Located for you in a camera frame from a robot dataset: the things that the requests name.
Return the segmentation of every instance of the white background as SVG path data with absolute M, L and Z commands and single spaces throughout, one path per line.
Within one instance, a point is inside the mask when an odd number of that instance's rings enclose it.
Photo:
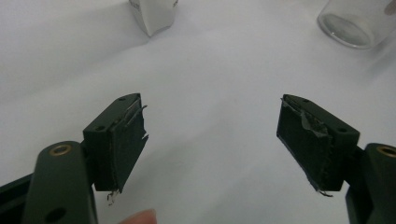
M 326 1 L 180 0 L 152 38 L 126 0 L 0 3 L 0 185 L 141 92 L 148 143 L 100 223 L 155 208 L 161 224 L 348 223 L 347 184 L 316 193 L 276 138 L 280 98 L 302 96 L 396 145 L 395 35 L 339 45 L 317 26 Z

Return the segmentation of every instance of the glass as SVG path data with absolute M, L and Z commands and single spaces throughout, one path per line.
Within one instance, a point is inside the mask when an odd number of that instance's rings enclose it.
M 318 23 L 338 42 L 369 49 L 396 30 L 396 0 L 330 0 Z

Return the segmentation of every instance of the white table surface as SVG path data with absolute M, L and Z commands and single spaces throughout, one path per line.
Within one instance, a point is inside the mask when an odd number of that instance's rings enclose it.
M 100 223 L 146 208 L 161 224 L 348 223 L 347 184 L 316 193 L 276 138 L 280 98 L 331 111 L 360 147 L 395 146 L 396 42 L 339 45 L 317 26 L 325 4 L 180 0 L 148 38 L 126 0 L 1 1 L 0 185 L 141 92 L 149 140 L 115 204 L 95 193 Z

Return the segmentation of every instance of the white object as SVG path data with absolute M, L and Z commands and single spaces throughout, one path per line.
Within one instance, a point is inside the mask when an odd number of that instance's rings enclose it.
M 130 2 L 134 8 L 134 17 L 148 36 L 171 26 L 174 22 L 178 0 L 130 0 Z

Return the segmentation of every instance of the screw hole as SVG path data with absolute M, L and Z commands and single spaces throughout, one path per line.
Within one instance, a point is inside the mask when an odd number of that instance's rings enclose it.
M 95 127 L 96 131 L 102 131 L 104 129 L 105 129 L 105 126 L 97 126 L 97 127 Z
M 345 128 L 339 128 L 339 129 L 337 129 L 338 130 L 338 132 L 340 132 L 340 133 L 346 133 L 347 132 L 347 129 L 345 129 Z
M 391 148 L 391 147 L 379 147 L 378 151 L 381 152 L 382 154 L 396 158 L 396 149 Z
M 60 146 L 56 146 L 56 147 L 52 148 L 49 151 L 49 154 L 51 156 L 62 156 L 64 154 L 68 153 L 71 149 L 72 149 L 72 147 L 70 147 L 69 145 L 60 145 Z
M 46 216 L 47 223 L 57 222 L 64 217 L 66 214 L 66 209 L 60 207 L 55 208 L 54 210 L 50 211 Z

